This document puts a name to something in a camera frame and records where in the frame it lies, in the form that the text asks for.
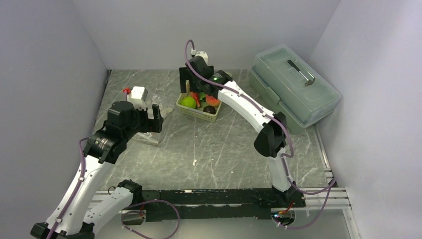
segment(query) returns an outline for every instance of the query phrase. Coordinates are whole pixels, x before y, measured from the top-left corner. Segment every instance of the white wall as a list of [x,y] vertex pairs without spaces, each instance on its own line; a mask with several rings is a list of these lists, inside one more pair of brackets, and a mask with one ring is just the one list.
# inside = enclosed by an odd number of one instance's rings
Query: white wall
[[308,59],[339,2],[73,0],[109,69],[177,69],[190,38],[217,68],[249,68],[282,42]]
[[342,0],[310,59],[342,93],[319,129],[364,239],[422,238],[421,12]]
[[70,1],[3,0],[0,72],[0,238],[32,238],[77,170],[106,68]]

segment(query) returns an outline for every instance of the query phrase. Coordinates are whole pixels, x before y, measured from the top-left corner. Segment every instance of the white connector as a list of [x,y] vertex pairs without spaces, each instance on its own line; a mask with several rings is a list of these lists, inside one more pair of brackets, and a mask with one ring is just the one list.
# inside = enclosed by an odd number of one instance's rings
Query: white connector
[[145,110],[145,100],[148,91],[145,87],[134,86],[131,92],[127,95],[127,101],[131,102],[136,109]]
[[200,56],[204,59],[205,63],[208,65],[208,54],[204,51],[198,51],[195,56]]

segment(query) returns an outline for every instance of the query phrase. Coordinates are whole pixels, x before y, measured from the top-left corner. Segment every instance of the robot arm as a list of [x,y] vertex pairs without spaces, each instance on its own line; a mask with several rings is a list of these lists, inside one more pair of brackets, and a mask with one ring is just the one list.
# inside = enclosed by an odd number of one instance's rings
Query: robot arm
[[253,104],[261,108],[261,113],[249,100],[245,98],[245,96],[248,97],[248,95],[242,91],[242,89],[228,74],[221,70],[214,73],[213,66],[208,66],[202,56],[196,55],[189,60],[189,63],[202,77],[235,89],[239,93],[236,94],[230,90],[214,86],[199,79],[189,69],[189,67],[179,69],[182,93],[186,92],[186,80],[189,80],[191,91],[197,93],[204,92],[211,95],[214,98],[228,104],[242,115],[258,133],[254,142],[254,147],[261,155],[267,158],[268,166],[271,171],[273,187],[281,192],[281,194],[287,194],[288,191],[292,192],[293,190],[291,190],[291,184],[286,178],[287,175],[280,160],[280,155],[285,152],[284,146],[286,145],[286,136],[278,125],[272,122],[269,118],[265,117],[265,115],[270,115],[285,124],[285,115],[282,113],[275,114],[249,97]]
[[93,239],[95,233],[115,214],[133,203],[138,203],[135,200],[142,199],[142,187],[125,180],[106,200],[87,211],[100,183],[108,175],[119,155],[126,150],[127,142],[138,132],[162,130],[163,118],[159,107],[152,106],[154,119],[149,119],[144,103],[146,90],[143,87],[134,90],[130,101],[115,102],[109,108],[103,127],[88,138],[83,150],[83,177],[81,164],[56,210],[45,223],[35,224],[31,235],[39,239]]

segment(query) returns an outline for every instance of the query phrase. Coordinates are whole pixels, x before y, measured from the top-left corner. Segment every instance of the translucent plastic storage box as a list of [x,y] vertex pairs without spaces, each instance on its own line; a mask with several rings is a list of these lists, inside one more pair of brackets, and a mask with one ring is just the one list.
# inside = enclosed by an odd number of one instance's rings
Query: translucent plastic storage box
[[299,133],[334,110],[340,93],[286,45],[256,55],[251,85]]

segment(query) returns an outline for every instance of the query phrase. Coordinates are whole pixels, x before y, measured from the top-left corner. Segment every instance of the black metal base plate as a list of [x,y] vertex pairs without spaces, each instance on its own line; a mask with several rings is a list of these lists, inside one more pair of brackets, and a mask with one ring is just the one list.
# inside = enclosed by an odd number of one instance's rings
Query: black metal base plate
[[[161,199],[174,204],[181,219],[242,218],[271,219],[271,208],[304,207],[303,194],[295,191],[287,201],[273,188],[143,190],[145,201]],[[145,205],[147,222],[174,220],[173,209],[162,203]]]

